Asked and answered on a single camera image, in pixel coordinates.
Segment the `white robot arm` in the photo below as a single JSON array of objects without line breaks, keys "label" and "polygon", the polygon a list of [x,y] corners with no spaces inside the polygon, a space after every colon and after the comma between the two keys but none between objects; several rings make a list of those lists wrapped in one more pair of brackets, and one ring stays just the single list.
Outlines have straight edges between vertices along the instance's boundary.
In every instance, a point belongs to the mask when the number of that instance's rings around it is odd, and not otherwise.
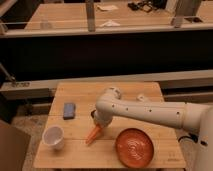
[{"label": "white robot arm", "polygon": [[94,122],[107,127],[114,116],[182,129],[198,136],[193,171],[213,171],[213,106],[187,102],[128,101],[110,87],[97,99]]}]

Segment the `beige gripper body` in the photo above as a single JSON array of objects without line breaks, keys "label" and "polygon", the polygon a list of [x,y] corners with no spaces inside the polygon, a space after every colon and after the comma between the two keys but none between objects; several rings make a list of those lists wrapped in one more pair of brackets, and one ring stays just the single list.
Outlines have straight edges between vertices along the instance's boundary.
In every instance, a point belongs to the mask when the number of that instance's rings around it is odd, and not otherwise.
[{"label": "beige gripper body", "polygon": [[107,127],[112,122],[112,116],[105,115],[96,111],[93,120],[95,124],[98,124],[101,127]]}]

